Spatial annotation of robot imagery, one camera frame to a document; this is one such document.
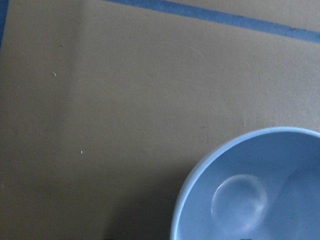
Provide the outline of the blue bowl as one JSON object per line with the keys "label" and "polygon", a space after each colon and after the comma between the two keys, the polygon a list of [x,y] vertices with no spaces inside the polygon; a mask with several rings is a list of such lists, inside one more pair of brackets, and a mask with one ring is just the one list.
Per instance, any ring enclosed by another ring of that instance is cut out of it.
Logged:
{"label": "blue bowl", "polygon": [[181,187],[169,237],[319,239],[319,133],[265,128],[208,153]]}

